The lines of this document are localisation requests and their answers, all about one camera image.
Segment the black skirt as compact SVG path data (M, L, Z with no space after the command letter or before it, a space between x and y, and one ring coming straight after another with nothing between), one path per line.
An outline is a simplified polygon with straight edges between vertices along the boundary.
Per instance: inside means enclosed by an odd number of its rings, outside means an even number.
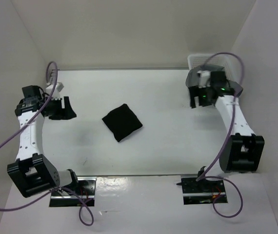
M102 118L102 121L113 133L117 142L143 127L143 124L126 103L110 111Z

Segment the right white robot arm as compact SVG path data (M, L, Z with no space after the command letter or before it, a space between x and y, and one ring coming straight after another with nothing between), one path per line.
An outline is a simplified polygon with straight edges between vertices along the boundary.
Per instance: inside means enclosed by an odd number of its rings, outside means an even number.
M239 105L241 85L229 80L223 69L194 68L187 75L186 86L191 108L215 107L227 131L216 158L199 170L198 189L206 192L213 187L214 180L230 174L256 172L265 140L252 130L243 115Z

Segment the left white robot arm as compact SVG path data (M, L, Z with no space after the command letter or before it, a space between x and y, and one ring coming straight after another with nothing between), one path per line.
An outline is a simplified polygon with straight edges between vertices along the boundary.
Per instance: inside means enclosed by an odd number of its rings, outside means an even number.
M22 88L24 98L15 109L20 127L19 151L15 162L7 165L7 173L24 197L62 187L69 195L76 194L80 182L71 169L59 171L43 152L42 130L45 118L70 120L76 118L69 97L60 96L61 82L55 90L49 85L43 92L39 86Z

